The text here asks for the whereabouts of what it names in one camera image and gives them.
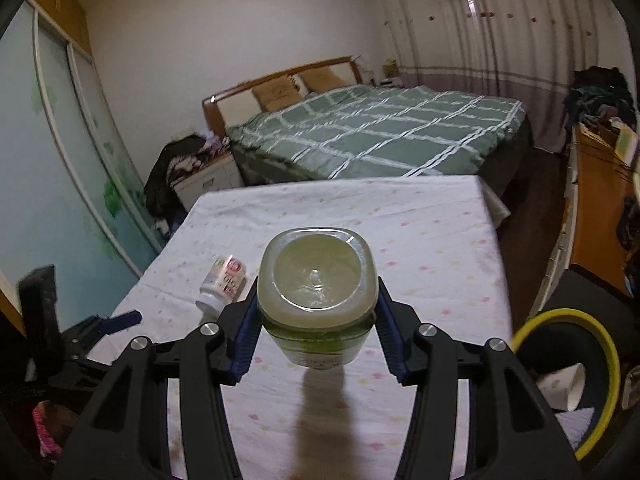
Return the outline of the white paper cup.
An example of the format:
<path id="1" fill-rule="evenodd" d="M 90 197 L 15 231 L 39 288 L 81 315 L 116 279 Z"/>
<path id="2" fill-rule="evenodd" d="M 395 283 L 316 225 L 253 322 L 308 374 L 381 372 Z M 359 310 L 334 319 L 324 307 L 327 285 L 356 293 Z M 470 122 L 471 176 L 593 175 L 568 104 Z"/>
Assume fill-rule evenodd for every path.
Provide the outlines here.
<path id="1" fill-rule="evenodd" d="M 557 411 L 575 411 L 586 385 L 586 369 L 576 363 L 556 372 L 541 376 L 536 385 L 550 408 Z"/>

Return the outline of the small white red label bottle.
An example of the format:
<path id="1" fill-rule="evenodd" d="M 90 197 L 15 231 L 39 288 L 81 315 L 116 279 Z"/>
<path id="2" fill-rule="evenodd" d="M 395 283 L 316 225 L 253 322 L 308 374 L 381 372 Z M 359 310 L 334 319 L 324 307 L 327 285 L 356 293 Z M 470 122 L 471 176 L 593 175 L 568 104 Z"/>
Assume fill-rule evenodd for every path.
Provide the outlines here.
<path id="1" fill-rule="evenodd" d="M 216 318 L 239 295 L 246 277 L 246 265 L 233 256 L 218 257 L 201 284 L 196 306 Z"/>

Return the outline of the green tea bottle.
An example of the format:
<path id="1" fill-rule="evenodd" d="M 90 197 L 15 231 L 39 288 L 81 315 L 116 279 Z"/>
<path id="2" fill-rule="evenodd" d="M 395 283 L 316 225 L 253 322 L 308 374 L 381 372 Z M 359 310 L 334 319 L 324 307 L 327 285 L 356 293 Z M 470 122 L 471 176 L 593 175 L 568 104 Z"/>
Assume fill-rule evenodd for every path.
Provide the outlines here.
<path id="1" fill-rule="evenodd" d="M 358 233 L 292 229 L 267 245 L 256 292 L 265 329 L 288 360 L 330 370 L 356 359 L 370 333 L 378 272 Z"/>

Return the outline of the white foam fruit net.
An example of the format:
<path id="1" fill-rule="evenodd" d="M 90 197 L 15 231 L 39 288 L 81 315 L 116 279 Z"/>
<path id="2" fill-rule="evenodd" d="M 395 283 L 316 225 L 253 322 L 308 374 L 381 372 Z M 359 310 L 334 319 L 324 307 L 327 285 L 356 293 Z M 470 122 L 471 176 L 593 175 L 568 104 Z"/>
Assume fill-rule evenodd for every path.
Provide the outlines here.
<path id="1" fill-rule="evenodd" d="M 596 416 L 594 408 L 578 408 L 575 411 L 555 413 L 555 418 L 574 451 L 578 450 L 582 441 L 590 434 L 594 416 Z"/>

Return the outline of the yellow rimmed dark trash bin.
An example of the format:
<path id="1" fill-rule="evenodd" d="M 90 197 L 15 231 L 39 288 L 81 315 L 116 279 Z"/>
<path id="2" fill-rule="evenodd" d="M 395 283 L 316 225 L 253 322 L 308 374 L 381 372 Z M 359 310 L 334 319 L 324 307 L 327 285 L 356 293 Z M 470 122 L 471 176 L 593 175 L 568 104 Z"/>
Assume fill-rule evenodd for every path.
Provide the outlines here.
<path id="1" fill-rule="evenodd" d="M 570 308 L 542 312 L 513 336 L 511 349 L 583 460 L 608 429 L 620 396 L 620 358 L 593 315 Z"/>

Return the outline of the sliding wardrobe glass door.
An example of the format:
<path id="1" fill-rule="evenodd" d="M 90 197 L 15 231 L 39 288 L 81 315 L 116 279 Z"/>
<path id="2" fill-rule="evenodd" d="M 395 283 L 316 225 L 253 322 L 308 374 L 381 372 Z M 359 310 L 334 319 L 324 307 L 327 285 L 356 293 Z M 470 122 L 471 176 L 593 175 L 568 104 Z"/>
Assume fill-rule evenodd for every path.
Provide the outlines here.
<path id="1" fill-rule="evenodd" d="M 58 322 L 110 315 L 164 246 L 93 60 L 29 2 L 1 38 L 1 281 L 54 266 Z"/>

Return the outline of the orange wooden desk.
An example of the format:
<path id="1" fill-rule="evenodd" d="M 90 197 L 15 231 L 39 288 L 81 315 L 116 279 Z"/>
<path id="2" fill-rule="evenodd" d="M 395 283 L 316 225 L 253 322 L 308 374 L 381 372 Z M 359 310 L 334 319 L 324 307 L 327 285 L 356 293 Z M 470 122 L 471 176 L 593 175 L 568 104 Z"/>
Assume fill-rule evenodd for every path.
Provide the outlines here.
<path id="1" fill-rule="evenodd" d="M 624 274 L 627 252 L 616 235 L 624 199 L 631 195 L 631 169 L 615 156 L 614 148 L 574 127 L 563 223 L 530 315 L 548 304 L 570 271 L 620 299 L 631 298 Z"/>

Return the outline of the white nightstand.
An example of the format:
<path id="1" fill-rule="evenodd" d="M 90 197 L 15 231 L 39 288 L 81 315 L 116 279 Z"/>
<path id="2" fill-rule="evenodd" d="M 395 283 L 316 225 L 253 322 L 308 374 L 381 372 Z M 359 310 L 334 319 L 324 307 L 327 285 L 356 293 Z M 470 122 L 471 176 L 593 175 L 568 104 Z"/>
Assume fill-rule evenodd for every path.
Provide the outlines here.
<path id="1" fill-rule="evenodd" d="M 175 183 L 172 188 L 186 211 L 204 194 L 242 188 L 244 186 L 238 166 L 228 153 L 208 162 L 194 174 Z"/>

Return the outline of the green checked duvet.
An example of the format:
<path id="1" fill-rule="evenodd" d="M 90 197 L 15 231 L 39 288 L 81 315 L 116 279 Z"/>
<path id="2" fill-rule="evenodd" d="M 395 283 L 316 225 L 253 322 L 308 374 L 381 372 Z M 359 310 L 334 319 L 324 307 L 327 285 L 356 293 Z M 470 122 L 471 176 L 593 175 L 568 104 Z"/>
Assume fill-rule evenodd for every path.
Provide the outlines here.
<path id="1" fill-rule="evenodd" d="M 227 133 L 243 158 L 273 162 L 295 179 L 422 177 L 476 174 L 525 122 L 518 100 L 356 84 Z"/>

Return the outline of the clothes pile on desk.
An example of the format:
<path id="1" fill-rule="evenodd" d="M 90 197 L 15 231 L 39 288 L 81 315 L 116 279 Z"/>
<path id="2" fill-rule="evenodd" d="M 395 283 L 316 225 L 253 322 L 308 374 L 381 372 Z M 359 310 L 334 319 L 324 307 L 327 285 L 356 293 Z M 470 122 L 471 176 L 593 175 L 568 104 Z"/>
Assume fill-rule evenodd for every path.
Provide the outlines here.
<path id="1" fill-rule="evenodd" d="M 603 117 L 618 117 L 630 127 L 637 127 L 634 98 L 623 73 L 617 68 L 591 66 L 576 70 L 563 102 L 568 136 L 574 125 L 597 122 Z"/>

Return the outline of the brown pillow left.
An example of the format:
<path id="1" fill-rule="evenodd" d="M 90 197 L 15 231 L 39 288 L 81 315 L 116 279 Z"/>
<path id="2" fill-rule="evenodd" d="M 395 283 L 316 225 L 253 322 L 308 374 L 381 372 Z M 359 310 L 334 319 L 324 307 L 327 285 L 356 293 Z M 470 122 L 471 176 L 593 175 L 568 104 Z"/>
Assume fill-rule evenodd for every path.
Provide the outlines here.
<path id="1" fill-rule="evenodd" d="M 272 78 L 252 88 L 252 95 L 263 112 L 273 113 L 303 101 L 291 76 Z"/>

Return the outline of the brown pillow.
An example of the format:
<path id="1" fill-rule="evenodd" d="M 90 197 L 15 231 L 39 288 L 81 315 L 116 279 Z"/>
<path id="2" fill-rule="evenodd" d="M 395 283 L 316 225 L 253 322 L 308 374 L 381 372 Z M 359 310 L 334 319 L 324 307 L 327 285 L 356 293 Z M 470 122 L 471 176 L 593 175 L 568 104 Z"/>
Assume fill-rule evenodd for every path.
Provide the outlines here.
<path id="1" fill-rule="evenodd" d="M 252 95 L 263 112 L 273 113 L 303 101 L 291 76 L 272 78 L 252 88 Z"/>
<path id="2" fill-rule="evenodd" d="M 314 93 L 323 93 L 348 86 L 348 83 L 340 76 L 337 76 L 329 66 L 303 70 L 298 74 L 298 76 L 303 81 L 306 88 L 310 92 Z"/>

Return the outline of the yellow box far nightstand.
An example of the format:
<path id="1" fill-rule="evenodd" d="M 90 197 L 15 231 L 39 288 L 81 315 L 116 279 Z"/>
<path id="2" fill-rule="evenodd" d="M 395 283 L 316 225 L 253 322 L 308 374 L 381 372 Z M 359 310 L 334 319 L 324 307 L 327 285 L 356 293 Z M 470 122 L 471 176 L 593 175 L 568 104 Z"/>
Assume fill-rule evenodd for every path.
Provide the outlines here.
<path id="1" fill-rule="evenodd" d="M 399 76 L 399 67 L 397 61 L 393 58 L 388 58 L 383 64 L 383 73 L 385 78 L 397 78 Z"/>

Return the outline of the brown pillow right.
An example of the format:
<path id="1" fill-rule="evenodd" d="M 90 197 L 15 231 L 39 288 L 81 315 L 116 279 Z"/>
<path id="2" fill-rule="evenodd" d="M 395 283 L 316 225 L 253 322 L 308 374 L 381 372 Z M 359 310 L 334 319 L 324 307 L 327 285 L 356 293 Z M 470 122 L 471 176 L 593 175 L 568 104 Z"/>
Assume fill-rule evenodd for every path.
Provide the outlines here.
<path id="1" fill-rule="evenodd" d="M 306 88 L 310 92 L 314 93 L 323 93 L 348 86 L 348 83 L 340 76 L 337 76 L 329 66 L 303 70 L 298 74 L 298 76 L 303 81 Z"/>

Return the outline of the wooden bed frame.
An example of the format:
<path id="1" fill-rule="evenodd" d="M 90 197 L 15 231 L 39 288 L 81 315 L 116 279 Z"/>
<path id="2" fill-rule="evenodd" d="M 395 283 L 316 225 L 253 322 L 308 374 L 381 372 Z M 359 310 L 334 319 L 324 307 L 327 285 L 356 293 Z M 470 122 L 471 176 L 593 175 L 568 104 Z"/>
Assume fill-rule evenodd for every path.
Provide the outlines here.
<path id="1" fill-rule="evenodd" d="M 362 84 L 362 70 L 350 56 L 329 58 L 280 70 L 214 93 L 202 102 L 206 125 L 223 139 L 227 128 L 241 125 L 259 113 L 283 110 L 313 91 Z"/>

